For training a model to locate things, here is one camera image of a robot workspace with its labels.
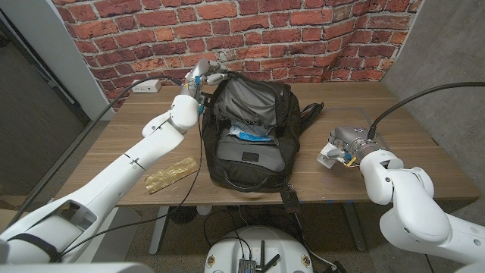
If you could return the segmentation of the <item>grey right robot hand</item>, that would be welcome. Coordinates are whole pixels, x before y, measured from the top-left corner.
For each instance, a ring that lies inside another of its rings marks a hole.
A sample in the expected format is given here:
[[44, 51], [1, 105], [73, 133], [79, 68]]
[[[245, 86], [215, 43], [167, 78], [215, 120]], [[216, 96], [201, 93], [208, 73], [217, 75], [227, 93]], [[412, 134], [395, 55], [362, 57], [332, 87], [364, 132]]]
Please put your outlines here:
[[341, 126], [330, 132], [327, 145], [319, 153], [317, 161], [327, 168], [332, 168], [335, 162], [354, 168], [367, 154], [379, 149], [374, 140], [368, 139], [367, 129]]

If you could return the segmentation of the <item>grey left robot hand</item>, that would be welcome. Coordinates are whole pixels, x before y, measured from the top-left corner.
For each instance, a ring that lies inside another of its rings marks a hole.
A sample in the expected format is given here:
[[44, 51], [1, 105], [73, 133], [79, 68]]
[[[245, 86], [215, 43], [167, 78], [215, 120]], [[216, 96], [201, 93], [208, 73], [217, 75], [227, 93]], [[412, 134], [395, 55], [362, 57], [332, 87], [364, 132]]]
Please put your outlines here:
[[218, 85], [228, 77], [229, 71], [226, 66], [219, 62], [202, 58], [186, 74], [180, 94], [198, 99], [204, 85]]

